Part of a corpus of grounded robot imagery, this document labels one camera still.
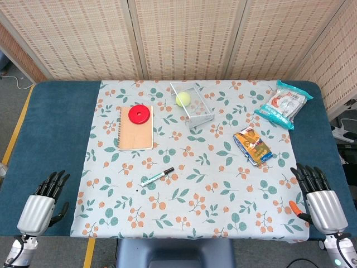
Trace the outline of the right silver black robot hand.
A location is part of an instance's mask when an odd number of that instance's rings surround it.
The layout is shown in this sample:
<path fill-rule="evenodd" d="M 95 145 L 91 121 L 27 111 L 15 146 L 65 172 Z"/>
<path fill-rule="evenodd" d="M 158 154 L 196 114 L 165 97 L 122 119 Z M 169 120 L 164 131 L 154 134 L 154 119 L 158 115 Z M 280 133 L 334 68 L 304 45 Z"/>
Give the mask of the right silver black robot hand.
<path fill-rule="evenodd" d="M 305 222 L 325 234 L 341 233 L 348 227 L 348 222 L 341 203 L 327 181 L 326 175 L 318 167 L 304 166 L 300 163 L 291 168 L 301 188 L 301 195 L 308 213 L 299 209 L 297 203 L 290 200 L 293 213 Z"/>

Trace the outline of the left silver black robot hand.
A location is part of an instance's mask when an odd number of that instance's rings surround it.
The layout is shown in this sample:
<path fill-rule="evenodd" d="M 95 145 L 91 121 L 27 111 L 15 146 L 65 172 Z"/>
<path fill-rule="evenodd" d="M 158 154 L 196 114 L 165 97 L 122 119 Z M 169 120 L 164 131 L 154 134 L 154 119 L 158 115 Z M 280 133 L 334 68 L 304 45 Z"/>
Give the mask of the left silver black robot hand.
<path fill-rule="evenodd" d="M 63 204 L 57 215 L 54 215 L 54 209 L 69 177 L 70 174 L 66 174 L 65 170 L 53 172 L 28 197 L 17 223 L 17 229 L 22 235 L 41 236 L 65 217 L 69 202 Z"/>

